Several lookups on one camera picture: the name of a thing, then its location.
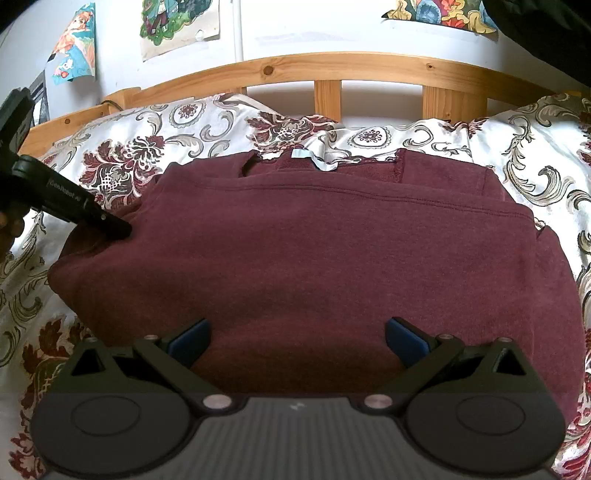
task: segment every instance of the clothing label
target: clothing label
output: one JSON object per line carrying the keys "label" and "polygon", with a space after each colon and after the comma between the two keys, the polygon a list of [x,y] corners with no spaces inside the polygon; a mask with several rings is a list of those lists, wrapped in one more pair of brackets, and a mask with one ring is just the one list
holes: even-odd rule
{"label": "clothing label", "polygon": [[316,157],[316,155],[314,155],[314,153],[310,150],[304,150],[302,148],[294,149],[291,153],[291,158],[310,158],[314,165],[316,165],[316,168],[322,171],[336,170],[336,168],[339,166],[338,163],[326,163],[321,158]]}

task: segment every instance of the white wall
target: white wall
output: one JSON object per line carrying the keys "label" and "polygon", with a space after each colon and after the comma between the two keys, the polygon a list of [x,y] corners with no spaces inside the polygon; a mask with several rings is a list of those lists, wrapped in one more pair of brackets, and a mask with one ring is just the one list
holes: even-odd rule
{"label": "white wall", "polygon": [[[0,68],[5,72],[0,77],[0,96],[12,88],[28,86],[36,78],[61,32],[84,2],[38,0],[16,20],[0,47]],[[452,28],[384,20],[381,15],[390,9],[389,0],[299,0],[289,8],[287,5],[277,0],[242,0],[246,60],[310,51],[391,51],[472,63],[555,91],[582,89],[578,82],[533,58],[502,34],[495,41]],[[143,63],[139,49],[141,0],[96,0],[97,79],[54,86],[49,78],[52,118],[95,105],[122,88],[145,88],[235,61],[232,8],[231,0],[220,0],[220,39],[196,43]],[[286,115],[311,113],[312,92],[311,82],[249,90],[251,96]],[[418,86],[344,82],[345,123],[355,126],[416,120],[421,113],[420,95]],[[491,113],[506,108],[495,103],[490,107]]]}

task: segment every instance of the sweatshirt seam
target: sweatshirt seam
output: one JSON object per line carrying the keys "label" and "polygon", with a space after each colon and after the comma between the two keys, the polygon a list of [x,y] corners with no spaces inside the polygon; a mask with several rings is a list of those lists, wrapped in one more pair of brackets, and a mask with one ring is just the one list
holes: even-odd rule
{"label": "sweatshirt seam", "polygon": [[420,197],[415,198],[407,198],[402,196],[394,196],[394,195],[378,195],[375,193],[364,193],[358,190],[350,190],[343,187],[328,187],[328,186],[315,186],[315,185],[306,185],[306,184],[291,184],[291,185],[242,185],[242,186],[221,186],[221,185],[203,185],[200,184],[199,187],[207,189],[207,190],[226,190],[226,191],[243,191],[243,190],[275,190],[275,189],[286,189],[286,190],[317,190],[317,191],[324,191],[324,192],[337,192],[337,193],[344,193],[349,195],[354,195],[358,197],[363,197],[367,199],[375,199],[384,202],[404,202],[404,203],[416,203],[421,205],[433,205],[433,206],[440,206],[443,208],[448,208],[452,210],[458,211],[471,211],[475,213],[485,213],[494,216],[503,216],[503,217],[515,217],[515,218],[523,218],[526,220],[533,220],[532,216],[527,213],[519,213],[519,212],[499,212],[494,211],[485,207],[476,207],[476,206],[467,206],[467,205],[458,205],[454,203],[447,203],[441,202],[439,200],[430,200]]}

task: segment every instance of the wooden headboard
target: wooden headboard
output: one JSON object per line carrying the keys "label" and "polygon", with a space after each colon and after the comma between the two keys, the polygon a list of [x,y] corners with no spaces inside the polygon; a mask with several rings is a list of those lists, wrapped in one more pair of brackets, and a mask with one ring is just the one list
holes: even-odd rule
{"label": "wooden headboard", "polygon": [[[314,81],[315,113],[337,121],[342,116],[342,80],[422,85],[423,118],[452,122],[486,116],[489,98],[522,106],[556,93],[505,73],[456,61],[394,53],[329,52],[232,63],[144,90],[127,88],[106,99],[128,109],[222,92],[246,94],[251,86],[306,80]],[[39,157],[53,142],[74,134],[91,120],[116,111],[113,105],[105,103],[34,127],[20,153]]]}

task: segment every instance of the colorful artwork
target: colorful artwork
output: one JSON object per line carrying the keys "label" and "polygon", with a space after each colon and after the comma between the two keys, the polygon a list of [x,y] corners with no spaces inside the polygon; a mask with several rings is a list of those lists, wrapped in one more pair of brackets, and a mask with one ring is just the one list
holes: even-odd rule
{"label": "colorful artwork", "polygon": [[53,74],[56,85],[71,82],[76,77],[95,75],[95,18],[95,5],[86,4],[61,34],[48,60],[63,55],[63,61]]}
{"label": "colorful artwork", "polygon": [[218,33],[219,0],[143,0],[143,60]]}
{"label": "colorful artwork", "polygon": [[482,34],[498,30],[482,0],[394,0],[394,8],[382,18],[414,20]]}

